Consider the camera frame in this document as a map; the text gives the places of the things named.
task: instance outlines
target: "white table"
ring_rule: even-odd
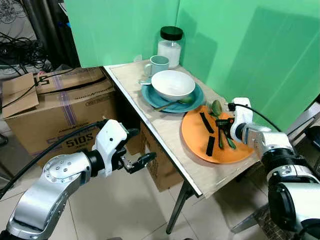
[[[190,196],[196,195],[199,197],[204,195],[208,198],[256,163],[258,159],[255,155],[251,155],[245,160],[232,164],[214,164],[195,156],[185,146],[180,136],[180,126],[184,113],[157,112],[144,100],[141,93],[141,85],[138,84],[138,81],[147,78],[144,76],[144,65],[147,63],[148,60],[144,60],[117,66],[105,66],[104,69],[184,178],[184,183],[166,230],[170,234],[185,201]],[[176,70],[192,76],[181,66]],[[199,79],[194,76],[192,78],[201,87],[206,99],[218,99],[221,104],[226,102],[223,97],[219,96]]]

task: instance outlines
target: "green backdrop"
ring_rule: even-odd
[[[157,52],[161,26],[177,25],[184,31],[180,63],[229,101],[249,97],[283,131],[320,93],[318,0],[66,5],[82,67],[147,59]]]

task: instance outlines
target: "white bowl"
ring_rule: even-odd
[[[157,72],[152,76],[151,84],[162,98],[171,102],[185,98],[196,87],[191,76],[175,70]]]

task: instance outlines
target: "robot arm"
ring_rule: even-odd
[[[250,106],[248,98],[232,102]],[[285,133],[252,123],[252,112],[234,104],[228,105],[235,114],[230,135],[253,148],[265,166],[271,219],[281,229],[305,231],[304,239],[320,239],[319,179]]]
[[[148,153],[134,163],[124,157],[123,146],[135,134],[137,131],[125,129],[116,120],[108,120],[97,134],[92,151],[51,158],[41,177],[19,200],[0,239],[46,240],[53,233],[68,197],[91,177],[107,177],[122,167],[129,173],[145,167],[156,157],[155,153]]]

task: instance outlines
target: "light blue mug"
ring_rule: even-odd
[[[150,63],[144,66],[144,74],[148,77],[152,77],[154,74],[168,70],[169,59],[165,56],[154,55],[150,57]]]

